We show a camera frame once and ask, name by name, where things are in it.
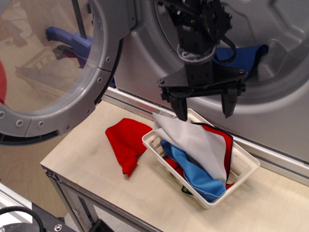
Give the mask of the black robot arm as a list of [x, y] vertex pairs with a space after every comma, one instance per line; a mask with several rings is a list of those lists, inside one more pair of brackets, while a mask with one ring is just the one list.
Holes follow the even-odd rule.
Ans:
[[225, 117], [232, 116], [237, 97], [245, 92], [244, 69], [228, 67], [237, 49], [225, 34], [231, 14], [218, 0], [159, 0], [176, 28], [177, 55], [184, 67], [161, 78], [161, 98], [171, 104], [178, 119], [187, 120], [187, 98], [221, 95]]

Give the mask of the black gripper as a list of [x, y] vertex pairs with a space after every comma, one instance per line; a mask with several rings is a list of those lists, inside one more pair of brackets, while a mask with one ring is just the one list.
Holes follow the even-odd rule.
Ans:
[[177, 46], [184, 67], [157, 81], [162, 99], [170, 102], [179, 120], [187, 120], [186, 98], [209, 95], [221, 95], [225, 118], [232, 116], [238, 96], [245, 91], [248, 72], [213, 61], [215, 52], [216, 47], [197, 54]]

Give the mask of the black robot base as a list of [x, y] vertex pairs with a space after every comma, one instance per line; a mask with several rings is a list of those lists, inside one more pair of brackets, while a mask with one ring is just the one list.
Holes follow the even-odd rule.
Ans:
[[0, 208], [0, 215], [8, 213], [24, 213], [30, 216], [29, 221], [2, 223], [1, 232], [74, 232], [75, 230], [68, 226], [64, 220], [54, 217], [49, 213], [44, 213], [38, 208], [32, 209], [26, 206], [10, 205]]

